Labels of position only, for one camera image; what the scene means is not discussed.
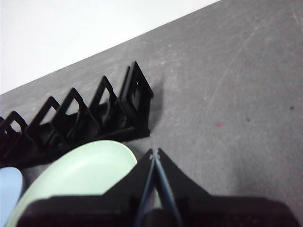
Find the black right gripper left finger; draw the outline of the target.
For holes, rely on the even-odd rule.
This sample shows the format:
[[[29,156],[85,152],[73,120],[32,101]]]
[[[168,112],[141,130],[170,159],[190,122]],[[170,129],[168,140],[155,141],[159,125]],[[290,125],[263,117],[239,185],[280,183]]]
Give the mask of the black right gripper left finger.
[[[122,180],[102,195],[53,196],[30,203],[19,227],[154,227],[148,207],[155,151],[150,149]]]

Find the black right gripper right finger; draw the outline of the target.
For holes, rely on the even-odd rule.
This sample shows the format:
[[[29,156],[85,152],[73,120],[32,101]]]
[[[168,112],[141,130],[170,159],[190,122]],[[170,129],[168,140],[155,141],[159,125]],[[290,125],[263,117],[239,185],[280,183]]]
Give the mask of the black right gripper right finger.
[[[213,195],[190,179],[158,149],[165,186],[185,227],[298,227],[284,203],[265,197]]]

